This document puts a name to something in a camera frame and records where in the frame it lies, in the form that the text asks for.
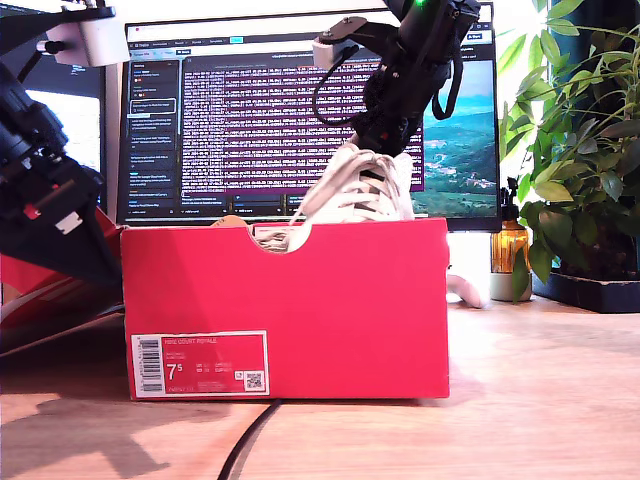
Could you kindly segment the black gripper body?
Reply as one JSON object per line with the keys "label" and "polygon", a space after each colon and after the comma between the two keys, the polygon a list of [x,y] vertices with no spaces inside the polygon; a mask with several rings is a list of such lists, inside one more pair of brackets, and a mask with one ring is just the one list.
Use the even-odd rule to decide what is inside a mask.
{"label": "black gripper body", "polygon": [[1,229],[51,225],[63,235],[95,212],[102,179],[65,151],[62,124],[47,107],[1,109]]}
{"label": "black gripper body", "polygon": [[369,78],[364,89],[366,110],[352,119],[352,142],[364,148],[364,136],[369,132],[389,132],[401,135],[403,149],[422,125],[428,106],[438,120],[453,113],[453,98],[442,107],[439,91],[451,77],[451,65],[429,64],[416,71],[388,67],[379,68]]}

